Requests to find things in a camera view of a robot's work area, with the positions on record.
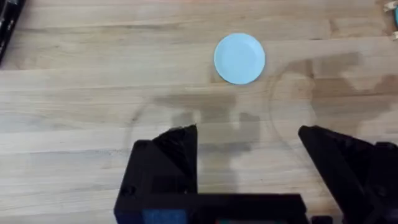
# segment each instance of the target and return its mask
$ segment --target black object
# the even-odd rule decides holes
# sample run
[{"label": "black object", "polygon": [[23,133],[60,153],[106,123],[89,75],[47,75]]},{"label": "black object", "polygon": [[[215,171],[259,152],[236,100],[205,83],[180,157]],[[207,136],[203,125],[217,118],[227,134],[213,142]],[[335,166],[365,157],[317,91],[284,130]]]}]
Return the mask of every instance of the black object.
[{"label": "black object", "polygon": [[[317,126],[299,136],[344,214],[346,224],[398,223],[398,148]],[[267,220],[309,223],[297,194],[198,194],[196,126],[137,141],[116,201],[119,224]],[[331,224],[331,217],[312,217]]]},{"label": "black object", "polygon": [[24,4],[25,0],[0,0],[0,63]]},{"label": "black object", "polygon": [[308,223],[297,194],[197,194],[197,128],[137,141],[114,214],[119,224],[277,220]]},{"label": "black object", "polygon": [[373,145],[318,126],[303,126],[298,135],[340,206],[345,223],[398,223],[395,144]]}]

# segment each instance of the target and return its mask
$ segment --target light blue plate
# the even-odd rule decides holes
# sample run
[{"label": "light blue plate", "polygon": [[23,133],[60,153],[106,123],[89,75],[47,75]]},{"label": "light blue plate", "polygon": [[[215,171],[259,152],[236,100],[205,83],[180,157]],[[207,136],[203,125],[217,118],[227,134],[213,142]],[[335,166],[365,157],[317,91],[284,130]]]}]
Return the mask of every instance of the light blue plate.
[{"label": "light blue plate", "polygon": [[266,64],[266,53],[260,42],[247,34],[230,34],[221,40],[214,52],[218,74],[232,84],[247,84],[260,76]]}]

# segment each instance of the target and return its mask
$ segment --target wood grain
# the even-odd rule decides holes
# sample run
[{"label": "wood grain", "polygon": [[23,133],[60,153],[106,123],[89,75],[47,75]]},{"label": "wood grain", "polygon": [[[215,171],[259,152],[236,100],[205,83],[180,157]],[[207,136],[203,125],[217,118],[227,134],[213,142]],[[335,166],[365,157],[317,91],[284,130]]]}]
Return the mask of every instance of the wood grain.
[{"label": "wood grain", "polygon": [[[0,223],[115,223],[130,149],[199,128],[201,192],[303,195],[339,215],[297,136],[398,142],[398,45],[375,0],[31,0],[0,71]],[[224,82],[231,32],[267,68]]]}]

